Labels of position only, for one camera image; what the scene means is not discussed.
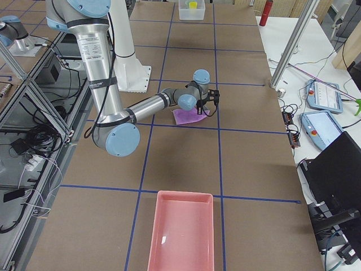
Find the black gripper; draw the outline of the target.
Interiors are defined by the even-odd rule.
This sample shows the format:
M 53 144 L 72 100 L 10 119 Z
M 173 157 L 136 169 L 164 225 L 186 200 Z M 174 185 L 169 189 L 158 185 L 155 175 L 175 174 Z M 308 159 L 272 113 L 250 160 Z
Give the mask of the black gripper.
M 203 109 L 207 109 L 207 103 L 210 101 L 209 98 L 205 98 L 205 99 L 200 99 L 197 101 L 196 103 L 196 107 L 197 107 L 197 114 L 198 115 L 202 115 L 203 114 Z

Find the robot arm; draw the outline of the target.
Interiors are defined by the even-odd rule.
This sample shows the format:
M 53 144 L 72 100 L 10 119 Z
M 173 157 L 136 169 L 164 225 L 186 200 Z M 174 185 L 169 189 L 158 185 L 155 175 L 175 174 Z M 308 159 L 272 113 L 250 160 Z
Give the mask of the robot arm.
M 50 28 L 77 40 L 98 113 L 88 137 L 110 155 L 124 157 L 136 150 L 139 120 L 173 105 L 201 114 L 213 99 L 209 73 L 199 69 L 182 89 L 167 88 L 123 106 L 121 90 L 145 85 L 151 70 L 136 57 L 125 1 L 47 1 L 46 19 Z

